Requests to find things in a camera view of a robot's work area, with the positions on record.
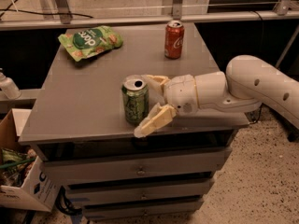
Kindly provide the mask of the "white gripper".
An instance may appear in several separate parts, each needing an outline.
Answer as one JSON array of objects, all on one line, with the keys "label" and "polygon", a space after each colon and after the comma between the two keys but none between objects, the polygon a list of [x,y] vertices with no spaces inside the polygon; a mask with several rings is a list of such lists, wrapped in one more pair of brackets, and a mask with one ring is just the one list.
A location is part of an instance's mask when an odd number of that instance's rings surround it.
[{"label": "white gripper", "polygon": [[164,95],[168,105],[157,103],[134,130],[137,138],[146,137],[173,121],[179,115],[193,115],[198,110],[195,79],[191,75],[174,77],[143,75],[151,89]]}]

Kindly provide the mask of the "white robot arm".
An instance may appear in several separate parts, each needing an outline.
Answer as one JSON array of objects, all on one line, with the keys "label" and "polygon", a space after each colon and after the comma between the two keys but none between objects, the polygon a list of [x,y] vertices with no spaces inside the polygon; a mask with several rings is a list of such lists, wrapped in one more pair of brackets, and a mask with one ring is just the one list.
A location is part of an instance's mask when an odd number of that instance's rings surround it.
[{"label": "white robot arm", "polygon": [[176,116],[192,116],[200,109],[250,112],[262,104],[299,128],[299,82],[251,55],[234,57],[224,72],[143,78],[164,104],[155,105],[135,128],[138,138],[163,128]]}]

